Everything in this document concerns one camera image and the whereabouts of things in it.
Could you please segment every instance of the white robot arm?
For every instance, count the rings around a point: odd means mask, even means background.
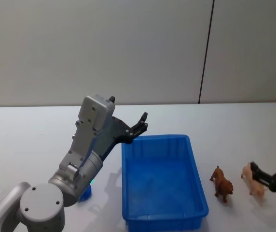
[[[113,117],[114,97],[84,98],[70,150],[48,183],[14,187],[0,201],[0,232],[13,232],[19,223],[29,232],[61,232],[64,207],[75,204],[117,143],[131,143],[147,130],[147,113],[133,127]]]

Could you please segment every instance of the animal figurine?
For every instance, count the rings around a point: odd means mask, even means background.
[[[255,195],[259,199],[263,200],[265,189],[261,183],[256,180],[253,180],[253,172],[250,169],[250,163],[248,163],[243,169],[241,178],[246,178],[249,183],[249,194]]]
[[[215,194],[214,196],[218,197],[219,194],[223,196],[224,203],[227,203],[227,195],[232,194],[234,187],[233,184],[224,177],[223,171],[217,166],[214,170],[210,181],[213,181],[215,178]]]

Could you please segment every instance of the blue object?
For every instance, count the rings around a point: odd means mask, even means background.
[[[122,144],[123,218],[130,232],[193,230],[209,208],[186,135]]]
[[[81,197],[79,198],[78,202],[84,202],[88,200],[91,196],[92,196],[92,188],[91,188],[91,185],[89,185],[84,191],[84,193],[81,195]]]

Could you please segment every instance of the toy dog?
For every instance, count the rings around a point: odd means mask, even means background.
[[[223,171],[217,166],[214,170],[210,181],[213,181],[215,178],[215,194],[214,196],[218,197],[219,194],[223,196],[224,203],[227,203],[227,195],[232,194],[234,187],[233,184],[224,177]]]
[[[261,200],[263,200],[264,197],[264,187],[261,183],[257,182],[256,180],[253,180],[253,172],[250,169],[250,163],[248,163],[243,169],[241,178],[245,177],[248,180],[249,183],[249,194],[250,195],[256,195]]]

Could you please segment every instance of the pink toy pig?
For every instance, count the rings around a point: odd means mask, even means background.
[[[261,183],[257,182],[256,180],[253,180],[253,172],[250,169],[250,163],[248,163],[243,169],[242,169],[242,174],[241,178],[245,178],[248,180],[250,190],[249,194],[250,195],[256,195],[259,197],[261,200],[263,200],[264,197],[264,187]]]

